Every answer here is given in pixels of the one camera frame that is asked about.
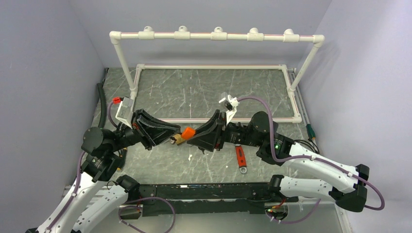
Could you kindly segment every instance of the pvc pipe frame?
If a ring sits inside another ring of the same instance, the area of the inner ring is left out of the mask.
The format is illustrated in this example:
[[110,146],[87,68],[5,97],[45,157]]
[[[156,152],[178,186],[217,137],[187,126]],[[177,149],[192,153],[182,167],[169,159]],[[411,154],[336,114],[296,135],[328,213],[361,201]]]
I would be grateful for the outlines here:
[[[249,33],[225,33],[221,27],[216,27],[214,32],[211,33],[190,33],[185,26],[180,26],[179,31],[168,33],[153,32],[152,28],[146,26],[144,31],[138,33],[122,33],[112,31],[110,32],[110,40],[115,47],[116,54],[119,57],[121,67],[123,68],[124,75],[129,84],[130,99],[133,101],[136,99],[138,92],[138,82],[140,79],[140,73],[144,69],[280,69],[285,77],[286,87],[289,99],[292,103],[293,117],[273,118],[273,121],[278,123],[300,123],[302,116],[299,113],[297,102],[295,99],[296,86],[302,79],[306,69],[310,65],[317,50],[322,46],[325,37],[323,35],[298,35],[294,34],[292,29],[287,29],[283,35],[280,34],[263,34],[258,33],[257,28],[252,28]],[[291,83],[288,75],[288,69],[286,65],[145,65],[138,64],[136,67],[136,75],[134,80],[130,74],[129,67],[124,57],[123,51],[120,46],[120,40],[122,39],[178,39],[178,40],[190,40],[190,39],[210,39],[210,40],[246,40],[246,41],[281,41],[281,42],[311,42],[313,47],[309,52],[306,60],[304,61],[299,73],[297,74],[293,83]],[[208,118],[163,118],[161,119],[169,123],[206,123]],[[233,118],[235,122],[248,123],[250,118]]]

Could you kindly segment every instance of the metal ring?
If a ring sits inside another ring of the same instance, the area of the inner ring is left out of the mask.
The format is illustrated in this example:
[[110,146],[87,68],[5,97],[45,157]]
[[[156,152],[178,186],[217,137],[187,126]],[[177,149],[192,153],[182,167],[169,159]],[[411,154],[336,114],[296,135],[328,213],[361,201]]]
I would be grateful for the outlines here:
[[245,173],[247,172],[247,167],[245,167],[245,166],[241,167],[241,168],[240,168],[240,172],[241,172],[242,174],[245,174]]

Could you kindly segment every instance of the white wall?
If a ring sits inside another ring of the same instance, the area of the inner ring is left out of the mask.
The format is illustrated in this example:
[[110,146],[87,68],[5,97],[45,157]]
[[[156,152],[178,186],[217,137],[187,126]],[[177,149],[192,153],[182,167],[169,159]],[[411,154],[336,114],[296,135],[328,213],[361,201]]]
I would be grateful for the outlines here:
[[356,233],[412,227],[411,12],[406,0],[332,1],[316,31],[326,42],[300,84],[324,155],[368,165],[387,200],[381,212],[350,214]]
[[0,232],[22,233],[74,179],[103,66],[67,0],[2,0],[0,31]]
[[[71,0],[81,23],[106,67],[120,67],[110,31],[138,32],[151,26],[174,32],[185,25],[192,32],[282,34],[292,28],[313,34],[331,0]],[[296,67],[305,43],[246,41],[122,41],[129,66],[146,64],[288,64]]]

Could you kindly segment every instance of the red tool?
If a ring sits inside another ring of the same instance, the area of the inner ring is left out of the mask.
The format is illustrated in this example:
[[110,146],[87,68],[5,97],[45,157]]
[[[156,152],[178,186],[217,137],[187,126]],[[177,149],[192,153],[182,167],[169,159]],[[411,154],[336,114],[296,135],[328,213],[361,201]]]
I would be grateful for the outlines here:
[[246,158],[244,156],[242,146],[239,144],[235,144],[235,149],[236,149],[236,157],[238,158],[240,172],[242,174],[245,174],[247,172],[247,166],[246,166]]

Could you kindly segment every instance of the gray marble table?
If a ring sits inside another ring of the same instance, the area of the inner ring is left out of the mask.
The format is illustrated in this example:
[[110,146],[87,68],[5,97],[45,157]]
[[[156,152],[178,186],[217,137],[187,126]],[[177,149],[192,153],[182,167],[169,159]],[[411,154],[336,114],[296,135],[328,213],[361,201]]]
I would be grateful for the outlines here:
[[[131,68],[132,77],[136,69]],[[104,90],[107,100],[129,96],[130,91],[121,68],[110,68]],[[259,96],[265,99],[275,117],[291,117],[293,111],[286,92],[286,84],[279,70],[172,70],[146,69],[140,76],[135,110],[143,108],[156,118],[209,118],[216,109],[220,94],[234,97]],[[112,116],[117,108],[111,110]],[[238,107],[236,117],[251,117],[264,107],[253,100],[245,100]],[[97,104],[92,126],[97,126],[100,103]],[[197,128],[197,124],[182,124]],[[114,127],[106,121],[106,128]],[[303,123],[280,123],[278,132],[293,139],[306,138]],[[145,183],[224,183],[268,182],[272,175],[282,174],[298,178],[310,175],[290,168],[269,165],[256,156],[257,148],[243,147],[248,172],[241,174],[233,144],[221,151],[202,154],[196,147],[166,142],[147,151],[140,144],[129,147],[125,167],[113,179],[127,174]]]

